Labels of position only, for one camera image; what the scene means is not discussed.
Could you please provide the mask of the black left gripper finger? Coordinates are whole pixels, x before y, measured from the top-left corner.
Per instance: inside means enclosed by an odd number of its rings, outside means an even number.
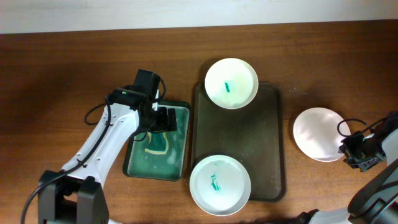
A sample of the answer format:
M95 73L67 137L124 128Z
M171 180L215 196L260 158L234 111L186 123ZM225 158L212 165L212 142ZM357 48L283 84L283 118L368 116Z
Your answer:
M157 131L166 131L168 126L168 111L165 107L157 110Z
M177 130L176 110L174 108L169 108L167 112L168 112L167 131L176 131Z

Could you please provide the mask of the yellow green sponge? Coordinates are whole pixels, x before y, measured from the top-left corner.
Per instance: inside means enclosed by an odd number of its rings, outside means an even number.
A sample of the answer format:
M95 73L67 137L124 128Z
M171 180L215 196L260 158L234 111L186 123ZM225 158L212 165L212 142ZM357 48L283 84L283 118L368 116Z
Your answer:
M169 150L169 141L165 133L149 133L149 142L144 149L146 153L154 155L166 155Z

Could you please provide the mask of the pinkish white plate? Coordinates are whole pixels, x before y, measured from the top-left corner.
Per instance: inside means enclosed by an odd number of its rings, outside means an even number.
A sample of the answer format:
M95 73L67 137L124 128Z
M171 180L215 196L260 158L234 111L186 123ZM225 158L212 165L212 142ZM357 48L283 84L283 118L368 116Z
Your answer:
M298 148L308 157L320 162L333 162L344 154L339 150L341 141L351 131L343 118L327 108L310 108L301 112L294 121L293 135Z

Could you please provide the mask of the white plate green stain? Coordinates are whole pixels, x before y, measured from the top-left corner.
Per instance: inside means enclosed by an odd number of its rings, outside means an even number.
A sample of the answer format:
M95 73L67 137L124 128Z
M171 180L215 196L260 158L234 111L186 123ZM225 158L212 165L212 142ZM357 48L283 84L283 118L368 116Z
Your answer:
M238 58L215 62L205 76L205 91L217 106L235 110L250 104L259 89L256 71Z

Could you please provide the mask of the white plate green scribble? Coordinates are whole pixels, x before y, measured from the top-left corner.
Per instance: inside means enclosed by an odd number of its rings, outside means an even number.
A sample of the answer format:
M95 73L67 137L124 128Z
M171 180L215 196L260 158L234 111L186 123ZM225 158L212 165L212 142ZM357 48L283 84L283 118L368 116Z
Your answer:
M194 166L189 188L199 208L210 215L225 217L239 212L248 202L251 180L239 161L214 155Z

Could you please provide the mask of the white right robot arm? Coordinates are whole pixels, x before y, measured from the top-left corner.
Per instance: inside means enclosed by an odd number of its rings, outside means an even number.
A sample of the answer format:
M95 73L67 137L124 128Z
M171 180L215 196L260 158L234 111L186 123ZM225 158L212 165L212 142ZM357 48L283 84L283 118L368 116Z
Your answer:
M382 161L387 167L362 187L346 208L302 212L294 223L397 223L397 111L345 135L341 143L339 150L351 168L365 172Z

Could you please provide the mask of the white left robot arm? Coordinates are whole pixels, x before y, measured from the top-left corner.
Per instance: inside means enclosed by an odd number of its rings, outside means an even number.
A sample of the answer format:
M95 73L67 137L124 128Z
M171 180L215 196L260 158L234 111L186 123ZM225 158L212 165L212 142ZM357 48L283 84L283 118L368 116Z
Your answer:
M140 133L174 131L170 109L159 107L165 88L117 88L80 150L58 172L45 171L34 195L39 223L112 223L104 183L124 143Z

